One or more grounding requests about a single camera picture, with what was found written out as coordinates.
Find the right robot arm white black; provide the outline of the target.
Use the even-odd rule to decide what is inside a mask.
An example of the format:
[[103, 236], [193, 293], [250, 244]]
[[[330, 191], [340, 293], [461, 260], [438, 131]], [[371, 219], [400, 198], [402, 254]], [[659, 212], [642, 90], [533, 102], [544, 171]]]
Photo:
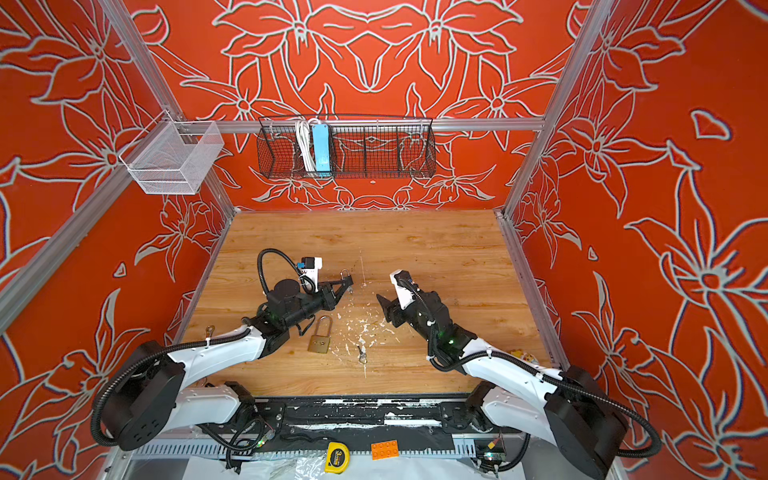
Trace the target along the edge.
[[406, 270], [390, 276], [396, 299], [377, 299], [395, 327], [411, 326], [438, 371], [477, 378], [471, 408], [492, 425], [513, 428], [555, 446], [592, 479], [607, 476], [617, 458], [647, 459], [663, 446], [638, 412], [607, 396], [583, 369], [536, 365], [494, 347], [455, 323], [436, 292], [422, 290]]

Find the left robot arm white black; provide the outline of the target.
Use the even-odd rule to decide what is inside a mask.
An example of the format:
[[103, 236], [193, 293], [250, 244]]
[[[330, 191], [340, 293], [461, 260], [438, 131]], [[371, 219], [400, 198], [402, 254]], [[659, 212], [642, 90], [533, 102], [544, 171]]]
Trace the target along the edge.
[[289, 265], [293, 277], [274, 286], [268, 285], [264, 268], [257, 268], [265, 300], [237, 329], [170, 346], [147, 341], [136, 347], [93, 398], [89, 429], [95, 442], [131, 451], [168, 430], [233, 420], [245, 393], [228, 385], [206, 392], [196, 382], [275, 353], [291, 329], [304, 333], [302, 322], [334, 310], [354, 283], [349, 273], [320, 280], [319, 257]]

